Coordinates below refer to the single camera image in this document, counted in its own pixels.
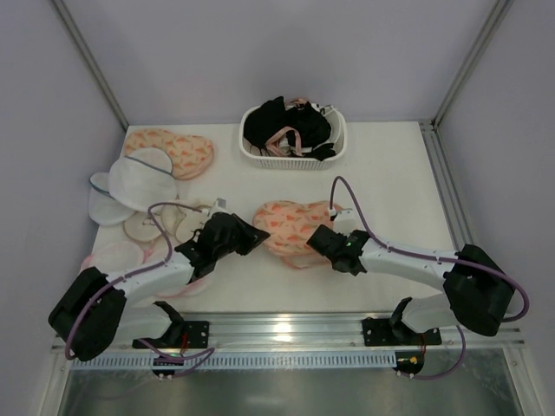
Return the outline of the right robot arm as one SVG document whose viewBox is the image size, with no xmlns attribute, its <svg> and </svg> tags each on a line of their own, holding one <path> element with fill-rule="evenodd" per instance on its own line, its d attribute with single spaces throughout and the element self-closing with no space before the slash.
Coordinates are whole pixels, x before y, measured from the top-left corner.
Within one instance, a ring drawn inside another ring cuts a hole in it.
<svg viewBox="0 0 555 416">
<path fill-rule="evenodd" d="M 388 326 L 403 345 L 419 341 L 429 330 L 456 325 L 493 337 L 506 321 L 515 292 L 502 269 L 472 244 L 454 252 L 418 252 L 379 244 L 367 231 L 343 235 L 321 225 L 308 245 L 335 271 L 398 276 L 439 291 L 425 298 L 409 296 L 397 305 Z"/>
</svg>

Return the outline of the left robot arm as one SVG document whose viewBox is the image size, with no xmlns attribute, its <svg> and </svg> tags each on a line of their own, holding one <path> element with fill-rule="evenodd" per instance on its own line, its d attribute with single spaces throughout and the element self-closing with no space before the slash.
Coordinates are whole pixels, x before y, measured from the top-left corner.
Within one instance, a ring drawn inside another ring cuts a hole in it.
<svg viewBox="0 0 555 416">
<path fill-rule="evenodd" d="M 50 312 L 48 323 L 65 341 L 70 361 L 90 361 L 123 330 L 130 306 L 160 292 L 196 283 L 229 254 L 250 254 L 270 237 L 266 231 L 224 211 L 212 214 L 193 237 L 157 263 L 104 273 L 89 267 L 75 278 Z"/>
</svg>

